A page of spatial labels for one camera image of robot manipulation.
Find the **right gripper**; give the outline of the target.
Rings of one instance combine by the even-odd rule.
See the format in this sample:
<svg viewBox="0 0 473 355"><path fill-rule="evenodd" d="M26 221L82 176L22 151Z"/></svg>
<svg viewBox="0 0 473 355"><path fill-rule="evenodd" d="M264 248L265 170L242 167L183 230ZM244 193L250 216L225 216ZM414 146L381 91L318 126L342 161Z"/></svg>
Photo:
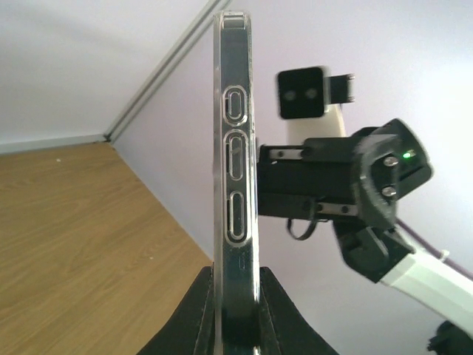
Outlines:
<svg viewBox="0 0 473 355"><path fill-rule="evenodd" d="M258 213L268 217L360 221L352 190L360 137L308 138L301 145L262 145Z"/></svg>

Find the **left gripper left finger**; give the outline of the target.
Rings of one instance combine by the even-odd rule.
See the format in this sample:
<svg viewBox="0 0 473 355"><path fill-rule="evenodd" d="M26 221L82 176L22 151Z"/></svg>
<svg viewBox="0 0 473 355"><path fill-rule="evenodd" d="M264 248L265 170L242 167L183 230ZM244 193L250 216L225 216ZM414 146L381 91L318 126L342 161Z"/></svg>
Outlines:
<svg viewBox="0 0 473 355"><path fill-rule="evenodd" d="M212 269L201 269L166 324L139 354L212 354L214 298Z"/></svg>

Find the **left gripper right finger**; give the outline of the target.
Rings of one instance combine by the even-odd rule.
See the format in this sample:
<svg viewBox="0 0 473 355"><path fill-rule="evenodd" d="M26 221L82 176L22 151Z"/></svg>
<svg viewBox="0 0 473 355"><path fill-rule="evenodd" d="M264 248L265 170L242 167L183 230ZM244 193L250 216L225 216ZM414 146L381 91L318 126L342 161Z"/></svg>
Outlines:
<svg viewBox="0 0 473 355"><path fill-rule="evenodd" d="M260 268L264 354L336 354L304 319L268 267Z"/></svg>

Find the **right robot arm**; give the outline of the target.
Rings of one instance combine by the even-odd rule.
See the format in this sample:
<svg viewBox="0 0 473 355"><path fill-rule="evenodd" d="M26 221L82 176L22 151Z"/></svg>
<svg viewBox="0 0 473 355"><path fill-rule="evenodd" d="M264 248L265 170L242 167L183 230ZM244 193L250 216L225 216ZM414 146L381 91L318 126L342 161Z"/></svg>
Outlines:
<svg viewBox="0 0 473 355"><path fill-rule="evenodd" d="M347 137L307 138L259 150L259 213L308 227L331 222L344 262L366 279L395 288L444 321L427 348L472 352L472 277L435 251L396 213L396 203L432 177L421 142L400 119Z"/></svg>

